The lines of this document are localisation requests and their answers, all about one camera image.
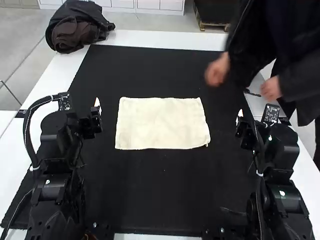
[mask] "person's hand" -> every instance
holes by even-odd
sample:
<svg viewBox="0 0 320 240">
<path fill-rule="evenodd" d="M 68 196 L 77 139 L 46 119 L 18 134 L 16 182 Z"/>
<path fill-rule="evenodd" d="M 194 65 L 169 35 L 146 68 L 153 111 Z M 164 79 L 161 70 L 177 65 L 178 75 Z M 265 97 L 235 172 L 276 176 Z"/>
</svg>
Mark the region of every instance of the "person's hand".
<svg viewBox="0 0 320 240">
<path fill-rule="evenodd" d="M 271 77 L 261 85 L 261 95 L 270 102 L 275 101 L 282 96 L 279 85 L 279 76 Z"/>
<path fill-rule="evenodd" d="M 218 87 L 225 79 L 230 68 L 230 60 L 228 52 L 224 52 L 221 56 L 211 62 L 207 67 L 204 78 L 209 86 Z"/>
</svg>

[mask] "black mat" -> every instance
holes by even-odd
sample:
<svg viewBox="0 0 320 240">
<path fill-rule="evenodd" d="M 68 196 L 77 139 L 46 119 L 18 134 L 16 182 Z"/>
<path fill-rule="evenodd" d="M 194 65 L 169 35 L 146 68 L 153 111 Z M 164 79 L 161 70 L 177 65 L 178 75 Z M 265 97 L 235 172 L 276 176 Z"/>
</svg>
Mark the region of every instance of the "black mat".
<svg viewBox="0 0 320 240">
<path fill-rule="evenodd" d="M 207 87 L 204 71 L 219 52 L 92 45 L 69 91 L 81 115 L 98 96 L 103 133 L 86 140 L 88 223 L 108 223 L 116 232 L 199 235 L 225 221 L 219 207 L 245 211 L 254 181 L 246 172 L 250 153 L 234 137 L 243 93 L 231 81 Z M 116 150 L 121 97 L 200 97 L 209 126 L 208 147 L 191 150 Z M 12 214 L 23 187 L 6 219 Z M 24 210 L 15 226 L 28 224 Z"/>
</svg>

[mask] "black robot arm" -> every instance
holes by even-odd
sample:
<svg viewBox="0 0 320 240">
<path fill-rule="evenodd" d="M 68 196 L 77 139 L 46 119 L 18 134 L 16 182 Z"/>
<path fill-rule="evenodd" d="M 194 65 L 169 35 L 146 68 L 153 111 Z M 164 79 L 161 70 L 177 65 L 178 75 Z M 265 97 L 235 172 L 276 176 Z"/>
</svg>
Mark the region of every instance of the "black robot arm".
<svg viewBox="0 0 320 240">
<path fill-rule="evenodd" d="M 290 180 L 300 152 L 298 135 L 278 123 L 279 110 L 279 106 L 267 104 L 261 121 L 237 118 L 235 135 L 243 149 L 252 151 L 254 167 L 249 172 L 258 178 L 257 191 L 247 202 L 245 238 L 314 240 L 309 212 Z"/>
<path fill-rule="evenodd" d="M 43 119 L 41 146 L 35 154 L 30 138 L 31 117 L 40 106 L 51 101 L 58 101 L 59 110 Z M 44 97 L 27 110 L 23 140 L 32 161 L 34 187 L 26 240 L 81 240 L 84 237 L 84 179 L 78 169 L 84 166 L 83 141 L 93 139 L 102 131 L 100 113 L 97 105 L 91 108 L 90 115 L 78 118 L 68 92 Z M 10 224 L 1 240 L 6 238 L 9 227 Z"/>
</svg>

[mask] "white towel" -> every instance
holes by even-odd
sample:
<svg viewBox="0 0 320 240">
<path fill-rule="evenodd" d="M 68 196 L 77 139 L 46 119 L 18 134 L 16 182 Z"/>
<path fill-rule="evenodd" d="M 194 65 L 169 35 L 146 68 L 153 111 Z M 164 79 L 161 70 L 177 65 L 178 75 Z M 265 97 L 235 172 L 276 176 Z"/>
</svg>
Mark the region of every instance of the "white towel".
<svg viewBox="0 0 320 240">
<path fill-rule="evenodd" d="M 209 127 L 199 97 L 120 99 L 116 149 L 192 149 L 209 142 Z"/>
</svg>

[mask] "floor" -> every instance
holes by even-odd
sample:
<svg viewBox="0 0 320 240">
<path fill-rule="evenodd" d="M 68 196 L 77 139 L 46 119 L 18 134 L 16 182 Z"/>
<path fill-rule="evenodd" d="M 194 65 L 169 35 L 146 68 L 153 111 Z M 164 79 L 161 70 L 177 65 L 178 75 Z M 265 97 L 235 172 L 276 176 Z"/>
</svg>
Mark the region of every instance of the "floor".
<svg viewBox="0 0 320 240">
<path fill-rule="evenodd" d="M 54 10 L 19 9 L 0 7 L 0 80 L 10 88 L 12 94 L 0 82 L 0 110 L 18 110 L 38 79 L 56 54 L 44 39 L 45 30 Z M 199 27 L 191 0 L 186 1 L 184 16 L 154 15 L 143 13 L 104 12 L 117 29 L 197 32 Z M 223 33 L 221 28 L 206 30 L 206 33 Z M 268 78 L 271 66 L 262 71 Z M 315 151 L 314 123 L 297 127 L 297 116 L 291 119 L 308 152 Z"/>
</svg>

